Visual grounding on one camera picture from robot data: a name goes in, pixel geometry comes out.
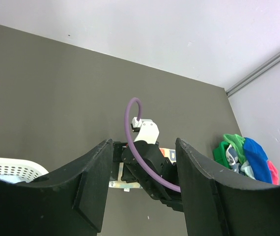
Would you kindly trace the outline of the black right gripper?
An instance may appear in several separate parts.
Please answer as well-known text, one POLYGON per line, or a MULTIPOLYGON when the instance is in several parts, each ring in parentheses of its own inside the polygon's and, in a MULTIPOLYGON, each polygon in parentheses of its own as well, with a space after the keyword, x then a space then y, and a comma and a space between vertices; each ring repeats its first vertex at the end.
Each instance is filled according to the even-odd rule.
MULTIPOLYGON (((136 150, 146 165, 164 180, 178 185, 177 167, 163 156, 158 144, 148 144, 146 141, 134 142, 136 150)), ((138 163, 127 143, 113 143, 113 163, 122 162, 127 167, 134 180, 150 197, 178 197, 179 193, 171 190, 153 179, 138 163)))

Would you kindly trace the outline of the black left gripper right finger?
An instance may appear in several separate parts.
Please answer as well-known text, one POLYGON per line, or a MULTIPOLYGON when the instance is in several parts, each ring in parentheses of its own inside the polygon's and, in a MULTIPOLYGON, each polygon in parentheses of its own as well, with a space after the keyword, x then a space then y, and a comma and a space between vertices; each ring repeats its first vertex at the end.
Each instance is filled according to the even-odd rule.
POLYGON ((176 140, 188 235, 280 236, 280 185, 235 173, 176 140))

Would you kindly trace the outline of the orange teal printed cloth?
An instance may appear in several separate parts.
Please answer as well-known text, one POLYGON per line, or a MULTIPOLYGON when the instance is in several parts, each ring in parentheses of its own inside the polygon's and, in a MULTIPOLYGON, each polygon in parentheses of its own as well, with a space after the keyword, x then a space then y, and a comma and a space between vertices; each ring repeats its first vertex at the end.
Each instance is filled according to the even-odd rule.
MULTIPOLYGON (((176 154, 174 149, 161 147, 160 151, 171 164, 176 163, 176 154)), ((130 189, 142 189, 142 186, 134 180, 128 168, 124 167, 122 162, 114 162, 112 164, 109 187, 123 189, 126 192, 129 192, 130 189)))

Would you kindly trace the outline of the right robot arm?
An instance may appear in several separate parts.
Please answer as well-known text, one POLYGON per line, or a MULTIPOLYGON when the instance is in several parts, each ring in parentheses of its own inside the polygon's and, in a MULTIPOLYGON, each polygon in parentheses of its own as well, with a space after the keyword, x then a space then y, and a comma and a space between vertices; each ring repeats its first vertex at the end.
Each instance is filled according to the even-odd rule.
MULTIPOLYGON (((174 185, 179 185, 175 150, 160 148, 159 143, 147 144, 145 141, 137 141, 135 147, 156 174, 174 185)), ((151 199, 160 201, 175 211, 183 211, 181 194, 154 180, 138 163, 127 143, 113 144, 109 187, 125 191, 143 189, 151 199)))

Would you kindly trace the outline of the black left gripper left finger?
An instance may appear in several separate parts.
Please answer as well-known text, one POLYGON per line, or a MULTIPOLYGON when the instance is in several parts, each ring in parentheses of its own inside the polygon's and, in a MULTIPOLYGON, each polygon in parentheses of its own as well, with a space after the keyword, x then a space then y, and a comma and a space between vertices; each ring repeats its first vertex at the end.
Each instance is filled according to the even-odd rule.
POLYGON ((102 230, 112 140, 38 177, 0 180, 0 236, 95 236, 102 230))

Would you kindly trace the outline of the light blue towel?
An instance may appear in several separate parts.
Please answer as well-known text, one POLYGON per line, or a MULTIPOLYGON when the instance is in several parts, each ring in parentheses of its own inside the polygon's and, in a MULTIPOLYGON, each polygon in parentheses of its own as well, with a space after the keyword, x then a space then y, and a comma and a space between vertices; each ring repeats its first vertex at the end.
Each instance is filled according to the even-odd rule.
POLYGON ((19 176, 15 175, 0 175, 0 180, 11 184, 25 182, 23 178, 20 178, 19 176))

